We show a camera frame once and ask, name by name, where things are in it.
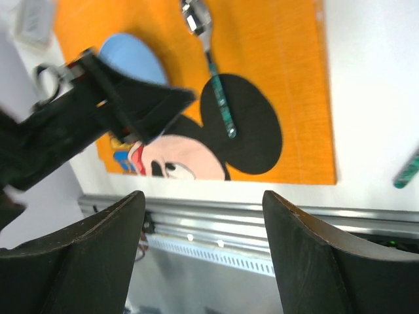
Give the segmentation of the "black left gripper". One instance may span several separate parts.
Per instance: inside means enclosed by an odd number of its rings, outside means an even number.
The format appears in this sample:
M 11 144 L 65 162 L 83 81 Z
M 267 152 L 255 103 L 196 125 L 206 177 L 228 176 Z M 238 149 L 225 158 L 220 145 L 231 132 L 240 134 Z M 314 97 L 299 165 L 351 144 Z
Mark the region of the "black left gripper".
M 196 96 L 190 89 L 137 80 L 87 49 L 78 65 L 38 65 L 56 91 L 37 102 L 23 122 L 1 113 L 1 188 L 31 187 L 111 131 L 119 141 L 149 144 L 160 137 Z

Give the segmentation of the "orange Mickey Mouse placemat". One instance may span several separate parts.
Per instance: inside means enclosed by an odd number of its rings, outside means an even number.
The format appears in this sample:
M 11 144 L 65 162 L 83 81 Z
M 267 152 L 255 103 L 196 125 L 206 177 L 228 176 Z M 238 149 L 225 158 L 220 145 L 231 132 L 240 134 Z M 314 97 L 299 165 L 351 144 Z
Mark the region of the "orange Mickey Mouse placemat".
M 230 139 L 204 49 L 179 1 L 59 1 L 64 58 L 117 33 L 143 41 L 169 85 L 196 101 L 149 145 L 96 141 L 108 173 L 217 181 L 334 185 L 337 181 L 321 1 L 207 1 L 211 55 L 237 128 Z

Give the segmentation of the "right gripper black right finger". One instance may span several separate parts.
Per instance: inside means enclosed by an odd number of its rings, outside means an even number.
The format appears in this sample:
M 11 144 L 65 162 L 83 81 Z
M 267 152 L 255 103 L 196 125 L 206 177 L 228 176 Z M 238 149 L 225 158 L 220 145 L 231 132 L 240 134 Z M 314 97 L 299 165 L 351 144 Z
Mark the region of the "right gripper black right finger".
M 336 228 L 273 191 L 263 216 L 284 313 L 417 313 L 418 255 Z

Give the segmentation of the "green handled spoon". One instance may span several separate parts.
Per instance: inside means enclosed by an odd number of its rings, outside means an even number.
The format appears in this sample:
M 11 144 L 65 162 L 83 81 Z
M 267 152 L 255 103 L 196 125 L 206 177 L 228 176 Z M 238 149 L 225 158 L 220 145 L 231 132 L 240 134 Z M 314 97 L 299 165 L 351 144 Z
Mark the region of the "green handled spoon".
M 233 139 L 237 135 L 237 129 L 232 118 L 223 85 L 219 78 L 216 63 L 211 55 L 213 22 L 209 8 L 204 1 L 182 0 L 180 1 L 180 10 L 189 32 L 199 38 L 202 43 L 209 73 L 211 75 L 210 81 L 213 86 L 217 106 L 227 135 L 230 139 Z

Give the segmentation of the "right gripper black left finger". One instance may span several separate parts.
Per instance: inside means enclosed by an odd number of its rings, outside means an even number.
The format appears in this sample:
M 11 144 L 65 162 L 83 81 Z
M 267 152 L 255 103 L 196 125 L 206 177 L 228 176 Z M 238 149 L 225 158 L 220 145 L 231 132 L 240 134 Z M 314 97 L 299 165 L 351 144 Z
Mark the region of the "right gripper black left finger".
M 54 233 L 1 249 L 2 313 L 122 313 L 145 196 L 132 192 Z

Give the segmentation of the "blue plastic plate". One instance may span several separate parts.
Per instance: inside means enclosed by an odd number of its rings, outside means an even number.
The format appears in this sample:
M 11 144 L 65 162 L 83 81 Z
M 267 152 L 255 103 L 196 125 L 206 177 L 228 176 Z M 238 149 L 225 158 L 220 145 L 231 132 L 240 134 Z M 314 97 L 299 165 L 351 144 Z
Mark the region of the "blue plastic plate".
M 131 34 L 110 36 L 102 44 L 99 58 L 113 69 L 135 79 L 169 85 L 166 71 L 155 53 Z

